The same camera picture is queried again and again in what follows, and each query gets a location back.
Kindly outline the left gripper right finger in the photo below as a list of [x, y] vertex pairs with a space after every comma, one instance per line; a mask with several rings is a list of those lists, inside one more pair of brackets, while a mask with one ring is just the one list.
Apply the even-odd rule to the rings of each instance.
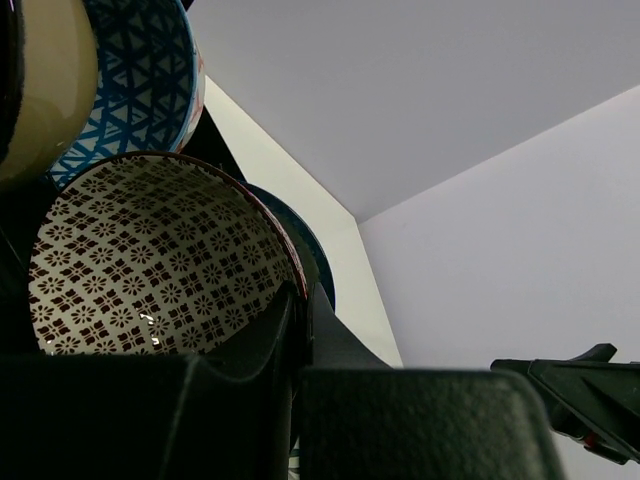
[[506, 372], [393, 369], [309, 295], [303, 479], [562, 479], [540, 400]]

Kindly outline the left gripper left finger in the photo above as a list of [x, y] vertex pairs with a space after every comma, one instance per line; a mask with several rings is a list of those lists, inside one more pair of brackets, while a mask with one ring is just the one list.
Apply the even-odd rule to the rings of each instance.
[[5, 479], [284, 479], [298, 299], [208, 355], [1, 359]]

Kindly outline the blue triangle pattern bowl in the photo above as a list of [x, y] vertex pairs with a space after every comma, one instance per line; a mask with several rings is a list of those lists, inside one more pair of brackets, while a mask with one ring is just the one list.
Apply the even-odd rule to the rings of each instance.
[[57, 189], [104, 158], [175, 151], [195, 128], [198, 54], [183, 4], [84, 5], [96, 40], [98, 86], [84, 129], [48, 171]]

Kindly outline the patterned brown white bowl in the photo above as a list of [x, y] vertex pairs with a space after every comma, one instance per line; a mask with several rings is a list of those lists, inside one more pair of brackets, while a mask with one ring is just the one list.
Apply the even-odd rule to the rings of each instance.
[[103, 160], [65, 186], [28, 274], [36, 341], [51, 355], [205, 353], [282, 284], [307, 292], [289, 236], [245, 185], [155, 152]]

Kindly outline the beige black bowl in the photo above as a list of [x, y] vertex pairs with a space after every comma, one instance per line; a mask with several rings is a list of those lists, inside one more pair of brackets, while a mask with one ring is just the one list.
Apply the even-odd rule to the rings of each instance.
[[44, 174], [84, 129], [98, 82], [82, 1], [1, 3], [1, 190]]

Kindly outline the blue floral porcelain bowl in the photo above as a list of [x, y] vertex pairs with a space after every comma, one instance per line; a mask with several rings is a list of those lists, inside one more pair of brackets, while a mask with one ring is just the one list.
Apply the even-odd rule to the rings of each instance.
[[336, 308], [336, 289], [328, 258], [308, 224], [288, 204], [272, 193], [248, 182], [243, 185], [276, 217], [291, 239], [305, 273], [307, 285], [320, 283], [332, 309]]

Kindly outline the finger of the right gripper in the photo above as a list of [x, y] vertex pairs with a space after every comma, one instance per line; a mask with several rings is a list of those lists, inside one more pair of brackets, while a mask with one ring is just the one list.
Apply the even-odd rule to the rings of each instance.
[[637, 463], [639, 364], [613, 363], [616, 352], [600, 343], [569, 360], [496, 359], [491, 369], [524, 377], [557, 434], [613, 463]]

